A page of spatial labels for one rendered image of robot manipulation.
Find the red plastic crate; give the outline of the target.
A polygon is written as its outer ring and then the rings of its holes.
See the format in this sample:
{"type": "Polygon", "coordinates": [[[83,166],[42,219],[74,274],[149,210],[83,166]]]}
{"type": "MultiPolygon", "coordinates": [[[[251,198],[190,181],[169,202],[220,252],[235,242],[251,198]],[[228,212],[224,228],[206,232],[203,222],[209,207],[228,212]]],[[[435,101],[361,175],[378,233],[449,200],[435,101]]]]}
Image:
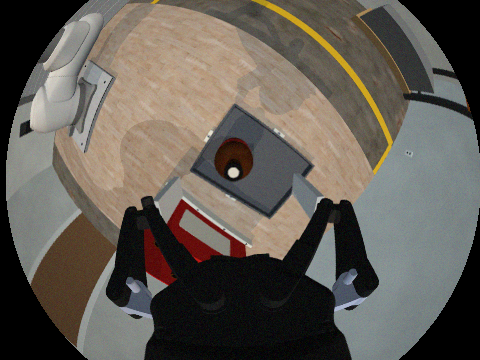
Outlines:
{"type": "MultiPolygon", "coordinates": [[[[245,244],[212,223],[183,199],[167,225],[198,263],[210,259],[211,255],[246,257],[245,244]]],[[[169,286],[176,280],[170,276],[172,270],[160,249],[154,246],[150,229],[144,231],[146,272],[169,286]]]]}

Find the grey flat bar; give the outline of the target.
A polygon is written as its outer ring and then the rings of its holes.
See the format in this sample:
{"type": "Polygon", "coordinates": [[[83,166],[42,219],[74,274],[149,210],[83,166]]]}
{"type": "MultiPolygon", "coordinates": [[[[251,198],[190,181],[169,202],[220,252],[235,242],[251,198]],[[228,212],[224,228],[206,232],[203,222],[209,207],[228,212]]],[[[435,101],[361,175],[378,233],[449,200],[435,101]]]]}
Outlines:
{"type": "MultiPolygon", "coordinates": [[[[273,128],[272,130],[275,131],[282,138],[284,138],[285,135],[283,135],[276,128],[273,128]]],[[[214,132],[213,130],[210,130],[210,132],[208,133],[208,135],[204,139],[205,142],[207,142],[209,140],[209,138],[211,137],[213,132],[214,132]]],[[[237,231],[235,228],[230,226],[228,223],[223,221],[221,218],[219,218],[217,215],[215,215],[213,212],[211,212],[208,208],[206,208],[204,205],[202,205],[199,201],[197,201],[194,197],[192,197],[183,188],[182,188],[182,192],[183,192],[182,199],[186,203],[188,203],[191,207],[193,207],[196,211],[198,211],[200,214],[202,214],[204,217],[206,217],[212,223],[217,225],[219,228],[221,228],[222,230],[224,230],[225,232],[227,232],[228,234],[230,234],[231,236],[233,236],[234,238],[236,238],[237,240],[239,240],[240,242],[242,242],[246,246],[248,246],[250,248],[253,247],[251,239],[249,239],[248,237],[246,237],[245,235],[243,235],[242,233],[237,231]]]]}

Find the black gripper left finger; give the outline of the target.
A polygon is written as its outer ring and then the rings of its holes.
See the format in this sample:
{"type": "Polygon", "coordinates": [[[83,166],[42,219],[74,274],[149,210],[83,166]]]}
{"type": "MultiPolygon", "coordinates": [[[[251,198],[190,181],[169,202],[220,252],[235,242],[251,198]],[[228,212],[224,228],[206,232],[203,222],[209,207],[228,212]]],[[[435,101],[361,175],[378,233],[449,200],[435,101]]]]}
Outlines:
{"type": "Polygon", "coordinates": [[[167,225],[182,197],[180,176],[173,177],[154,199],[152,196],[141,199],[143,210],[137,210],[135,206],[125,210],[115,267],[106,295],[135,319],[153,319],[150,311],[152,294],[148,290],[145,268],[144,229],[151,230],[175,277],[180,279],[199,306],[216,310],[225,303],[221,284],[179,243],[167,225]]]}

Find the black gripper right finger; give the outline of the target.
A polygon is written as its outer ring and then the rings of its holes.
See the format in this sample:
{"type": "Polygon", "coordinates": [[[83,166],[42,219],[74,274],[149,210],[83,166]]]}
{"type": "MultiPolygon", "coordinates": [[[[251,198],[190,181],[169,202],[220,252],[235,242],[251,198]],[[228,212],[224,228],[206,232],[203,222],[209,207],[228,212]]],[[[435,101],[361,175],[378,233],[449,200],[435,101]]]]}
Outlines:
{"type": "Polygon", "coordinates": [[[260,302],[266,307],[277,308],[288,300],[309,268],[328,222],[334,224],[335,234],[334,312],[355,309],[378,287],[379,279],[367,258],[351,202],[340,200],[339,204],[334,204],[300,173],[294,173],[292,194],[311,220],[299,240],[263,281],[260,302]]]}

